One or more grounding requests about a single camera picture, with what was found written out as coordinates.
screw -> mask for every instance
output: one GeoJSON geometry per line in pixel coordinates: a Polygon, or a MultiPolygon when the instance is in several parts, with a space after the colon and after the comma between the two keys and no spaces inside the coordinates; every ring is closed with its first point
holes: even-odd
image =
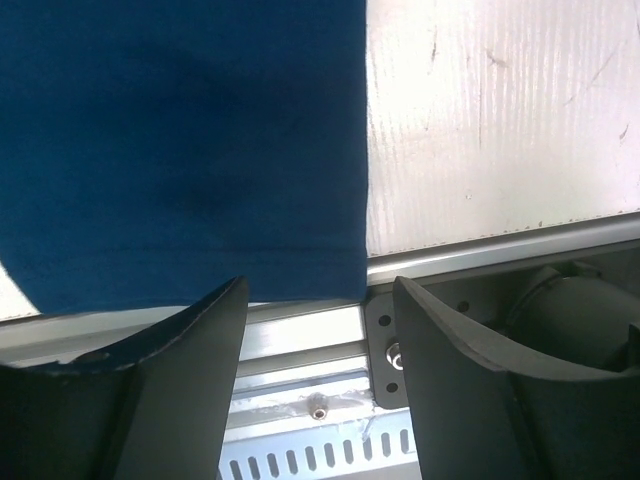
{"type": "Polygon", "coordinates": [[[400,345],[398,343],[392,344],[387,348],[387,361],[396,370],[402,370],[402,357],[400,356],[400,345]]]}

